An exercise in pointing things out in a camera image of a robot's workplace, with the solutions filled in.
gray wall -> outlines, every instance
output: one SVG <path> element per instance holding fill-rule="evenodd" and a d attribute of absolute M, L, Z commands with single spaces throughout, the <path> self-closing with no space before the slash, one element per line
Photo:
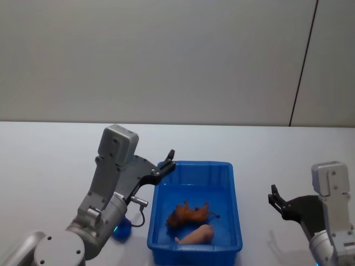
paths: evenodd
<path fill-rule="evenodd" d="M 292 125 L 355 126 L 355 1 L 320 0 Z"/>
<path fill-rule="evenodd" d="M 0 120 L 288 125 L 315 2 L 1 0 Z"/>

gray robot arm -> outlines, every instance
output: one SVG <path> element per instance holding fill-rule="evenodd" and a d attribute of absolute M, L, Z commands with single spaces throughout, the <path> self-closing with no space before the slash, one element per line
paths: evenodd
<path fill-rule="evenodd" d="M 355 265 L 355 238 L 349 221 L 349 178 L 345 164 L 312 166 L 313 188 L 319 196 L 303 196 L 286 202 L 275 185 L 269 203 L 285 220 L 298 222 L 319 266 Z"/>
<path fill-rule="evenodd" d="M 175 169 L 174 150 L 160 166 L 134 155 L 138 135 L 118 125 L 107 127 L 95 158 L 97 168 L 91 187 L 78 208 L 78 214 L 65 231 L 46 235 L 34 232 L 20 241 L 1 266 L 77 266 L 95 258 L 115 226 L 145 184 L 157 185 Z"/>

blue tray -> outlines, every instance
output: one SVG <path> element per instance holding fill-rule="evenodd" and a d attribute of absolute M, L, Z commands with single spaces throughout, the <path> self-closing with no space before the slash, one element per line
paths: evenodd
<path fill-rule="evenodd" d="M 211 244 L 179 245 L 198 226 L 167 229 L 165 222 L 177 204 L 189 202 L 190 208 L 209 203 L 209 210 L 220 215 L 210 216 L 215 236 Z M 226 162 L 178 161 L 174 172 L 154 189 L 148 232 L 148 247 L 160 265 L 225 265 L 235 264 L 242 249 L 233 167 Z"/>

orange toy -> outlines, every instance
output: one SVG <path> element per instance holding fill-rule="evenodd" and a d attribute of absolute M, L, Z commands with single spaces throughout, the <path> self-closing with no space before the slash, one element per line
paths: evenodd
<path fill-rule="evenodd" d="M 188 223 L 203 224 L 207 221 L 210 213 L 219 218 L 219 215 L 209 212 L 209 204 L 207 202 L 205 202 L 204 208 L 196 207 L 193 210 L 189 209 L 188 202 L 184 201 L 183 206 L 177 205 L 173 213 L 169 215 L 168 220 L 166 220 L 166 226 L 177 228 Z"/>

toy food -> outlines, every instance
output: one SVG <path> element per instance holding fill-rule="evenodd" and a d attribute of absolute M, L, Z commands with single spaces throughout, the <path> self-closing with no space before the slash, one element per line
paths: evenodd
<path fill-rule="evenodd" d="M 210 243 L 213 239 L 214 232 L 212 230 L 212 226 L 204 224 L 200 226 L 198 229 L 192 231 L 182 240 L 179 240 L 175 237 L 175 242 L 178 244 L 203 244 Z"/>
<path fill-rule="evenodd" d="M 196 207 L 193 210 L 189 209 L 189 204 L 185 201 L 183 206 L 177 205 L 173 213 L 169 215 L 166 220 L 166 226 L 177 228 L 188 223 L 203 224 L 206 222 L 209 214 L 213 214 L 219 218 L 219 215 L 209 212 L 209 204 L 207 202 L 205 202 L 204 208 Z"/>

